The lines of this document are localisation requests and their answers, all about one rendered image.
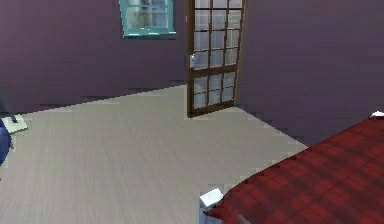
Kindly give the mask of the floor lamp with white base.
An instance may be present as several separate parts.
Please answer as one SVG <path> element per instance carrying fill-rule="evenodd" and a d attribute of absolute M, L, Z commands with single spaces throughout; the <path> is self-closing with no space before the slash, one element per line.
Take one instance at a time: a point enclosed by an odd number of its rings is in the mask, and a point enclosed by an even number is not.
<path fill-rule="evenodd" d="M 25 131 L 28 129 L 28 126 L 23 117 L 20 114 L 15 114 L 13 112 L 1 89 L 0 103 L 7 113 L 7 116 L 3 117 L 1 121 L 9 134 L 15 134 L 17 132 Z"/>

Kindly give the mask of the red plaid bed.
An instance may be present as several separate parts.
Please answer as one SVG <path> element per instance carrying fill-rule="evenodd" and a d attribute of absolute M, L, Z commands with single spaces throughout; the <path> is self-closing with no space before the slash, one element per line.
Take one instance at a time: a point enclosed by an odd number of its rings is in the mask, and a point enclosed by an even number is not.
<path fill-rule="evenodd" d="M 384 113 L 246 178 L 204 224 L 384 224 Z"/>

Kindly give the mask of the brown glass paned door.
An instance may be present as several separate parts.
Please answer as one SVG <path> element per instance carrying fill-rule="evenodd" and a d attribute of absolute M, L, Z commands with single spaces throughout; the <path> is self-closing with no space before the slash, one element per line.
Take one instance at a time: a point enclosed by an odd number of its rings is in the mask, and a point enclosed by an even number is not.
<path fill-rule="evenodd" d="M 235 103 L 247 0 L 188 0 L 187 116 Z M 189 57 L 195 55 L 195 66 Z"/>

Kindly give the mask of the teal framed window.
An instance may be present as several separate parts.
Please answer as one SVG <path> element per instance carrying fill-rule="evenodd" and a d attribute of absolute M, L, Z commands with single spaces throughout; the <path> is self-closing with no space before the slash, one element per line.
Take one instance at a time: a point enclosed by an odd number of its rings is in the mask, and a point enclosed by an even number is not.
<path fill-rule="evenodd" d="M 124 38 L 175 35 L 174 0 L 119 0 Z"/>

